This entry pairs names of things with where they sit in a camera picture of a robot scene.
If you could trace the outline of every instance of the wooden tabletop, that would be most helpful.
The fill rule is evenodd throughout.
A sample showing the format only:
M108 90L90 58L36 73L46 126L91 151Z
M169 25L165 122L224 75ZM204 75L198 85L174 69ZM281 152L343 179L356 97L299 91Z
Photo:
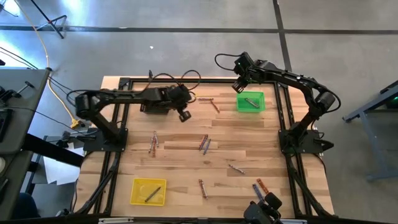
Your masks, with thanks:
M119 78L104 77L102 88L117 88ZM134 83L133 89L141 90L145 85ZM170 83L152 83L151 87L168 85ZM266 110L261 113L238 113L236 92L231 84L221 83L202 83L194 90L199 97L214 98L221 113L217 113L209 102L196 101L189 104L187 110L192 117L184 123L180 122L176 111L170 111L168 115L145 114L139 111L140 105L130 105L126 125L129 129L128 144L119 166L111 215L242 218L250 201L258 201L252 184L261 178L270 192L283 202L279 208L282 218L293 218L287 169L277 137L280 126L274 87L253 84L245 90L263 91ZM308 107L298 89L289 88L289 91L294 117L299 121ZM281 97L285 110L283 92ZM110 120L113 105L107 106L101 113ZM154 131L157 131L160 141L155 158L148 154ZM211 139L206 155L198 151L204 134ZM98 185L103 157L103 152L94 152L83 163L75 210L88 200ZM302 157L309 189L323 207L333 213L321 162L311 154L303 154ZM242 168L246 175L231 169L228 164ZM137 177L167 180L163 207L129 203L132 182ZM202 197L198 179L204 181L208 199ZM102 209L107 196L108 187L104 191ZM300 190L298 197L300 208L304 210Z

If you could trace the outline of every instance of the gray floor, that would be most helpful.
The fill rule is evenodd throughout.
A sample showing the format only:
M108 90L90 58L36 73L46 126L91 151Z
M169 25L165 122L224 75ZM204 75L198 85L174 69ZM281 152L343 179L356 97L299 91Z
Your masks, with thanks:
M29 1L21 2L35 24L44 22ZM37 0L37 4L50 18L67 14L71 26L277 27L271 0ZM279 4L289 29L398 29L398 1L394 0L280 0ZM27 26L22 17L0 13L0 25L9 24ZM219 52L239 54L245 50L254 58L280 67L284 64L277 34L69 32L64 40L54 32L40 34L54 77L71 88L96 89L104 75L146 75L148 69L172 74L197 69L204 76L234 76L214 64L213 57ZM315 77L343 102L340 110L316 123L326 132L325 139L335 143L325 153L325 163L335 213L341 217L398 222L398 180L365 180L366 174L377 171L369 142L359 121L345 124L341 120L397 80L397 42L398 35L287 35L293 70ZM34 32L2 30L0 45L38 67L46 66ZM222 62L233 66L227 58ZM48 89L38 111L70 122ZM61 134L64 129L36 116L30 132L41 137ZM40 213L52 216L68 207L72 190L71 185L38 186L34 197Z

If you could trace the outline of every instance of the green plastic container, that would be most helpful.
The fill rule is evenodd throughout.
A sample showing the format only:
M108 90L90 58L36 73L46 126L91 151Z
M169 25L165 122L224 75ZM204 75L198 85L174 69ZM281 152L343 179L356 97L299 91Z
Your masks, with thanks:
M253 103L259 107L256 108L245 99L249 98ZM264 93L258 91L244 91L236 95L236 108L239 112L253 112L259 113L266 110L266 101L264 99Z

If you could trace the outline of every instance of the yellow bin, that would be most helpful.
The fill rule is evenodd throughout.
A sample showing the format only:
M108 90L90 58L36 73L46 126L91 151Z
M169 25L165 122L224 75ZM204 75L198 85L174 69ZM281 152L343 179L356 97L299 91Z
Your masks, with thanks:
M160 190L148 201L145 199L157 188ZM132 183L130 204L163 206L166 196L166 180L151 178L135 178Z

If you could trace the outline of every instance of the white cable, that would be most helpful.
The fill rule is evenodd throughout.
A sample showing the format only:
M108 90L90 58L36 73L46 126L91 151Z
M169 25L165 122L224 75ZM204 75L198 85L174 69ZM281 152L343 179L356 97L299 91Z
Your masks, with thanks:
M26 12L23 10L23 8L21 7L21 5L19 4L18 0L14 0L15 3L18 5L19 9L21 10L21 12L23 13L23 15L26 17L26 19L28 20L28 22L30 23L30 25L33 27L33 30L35 30L35 33L37 35L37 37L39 38L40 42L42 43L43 49L44 49L44 53L45 53L45 58L47 59L47 68L50 68L50 59L49 59L49 54L47 53L47 48L45 47L44 41L42 39L42 37L40 36L39 32L37 31L35 25L33 24L32 20L29 18L29 16L26 14ZM65 108L65 110L68 112L70 119L72 120L72 128L75 128L78 126L78 120L76 120L73 115L72 112L67 108L67 106L65 105L65 103L61 100L61 98L54 92L54 90L51 87L50 84L50 79L47 79L47 85L49 86L50 91L54 94L54 96L61 102L62 106Z
M35 25L33 24L33 22L31 21L31 19L29 18L29 16L26 14L26 12L23 10L21 5L19 4L19 1L18 0L14 0L14 1L18 5L18 7L21 10L21 12L23 13L23 15L26 17L27 21L33 27L33 30L35 30L37 37L39 38L40 42L42 43L42 46L43 46L43 49L44 49L44 53L45 53L45 58L47 59L47 68L50 68L49 54L47 53L47 48L45 47L45 44L44 44L44 41L43 41L42 37L40 36L39 32L37 32L37 29L36 29Z

